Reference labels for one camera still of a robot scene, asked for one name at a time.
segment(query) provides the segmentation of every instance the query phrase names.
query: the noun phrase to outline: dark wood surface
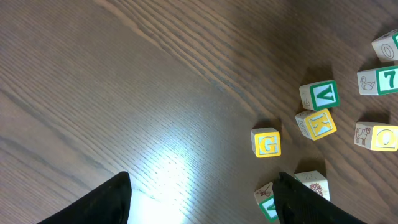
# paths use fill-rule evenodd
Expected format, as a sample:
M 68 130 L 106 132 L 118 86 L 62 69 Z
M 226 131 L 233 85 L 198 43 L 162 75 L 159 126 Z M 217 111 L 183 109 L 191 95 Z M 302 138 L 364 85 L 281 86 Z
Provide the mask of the dark wood surface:
M 358 120 L 398 124 L 398 96 L 360 96 L 356 81 L 388 65 L 371 41 L 397 12 L 391 0 L 2 1 L 0 223 L 39 222 L 121 170 L 131 223 L 267 223 L 253 192 L 311 169 L 335 205 L 397 223 L 398 154 L 353 141 Z M 299 86 L 329 79 L 338 130 L 313 142 L 294 119 Z M 267 126 L 282 155 L 257 159 L 249 132 Z

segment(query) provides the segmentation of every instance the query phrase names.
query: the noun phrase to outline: wooden block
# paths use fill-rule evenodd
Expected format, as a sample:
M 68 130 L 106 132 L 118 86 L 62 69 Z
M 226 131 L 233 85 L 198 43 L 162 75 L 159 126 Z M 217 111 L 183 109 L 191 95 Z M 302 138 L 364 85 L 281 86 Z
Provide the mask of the wooden block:
M 328 180 L 318 171 L 294 174 L 294 177 L 318 195 L 321 195 L 324 199 L 330 201 Z
M 251 130 L 251 144 L 258 158 L 280 156 L 280 135 L 274 128 Z
M 398 60 L 398 29 L 374 40 L 372 46 L 381 62 Z
M 398 65 L 361 71 L 357 75 L 361 95 L 385 95 L 398 91 Z
M 295 116 L 301 133 L 312 140 L 318 140 L 337 131 L 328 109 L 304 111 Z
M 375 151 L 398 149 L 398 126 L 377 122 L 357 122 L 354 143 Z
M 257 204 L 270 222 L 278 220 L 272 185 L 272 182 L 268 183 L 254 192 L 254 197 L 256 198 Z
M 303 107 L 309 110 L 322 110 L 340 104 L 334 80 L 300 86 L 300 96 Z

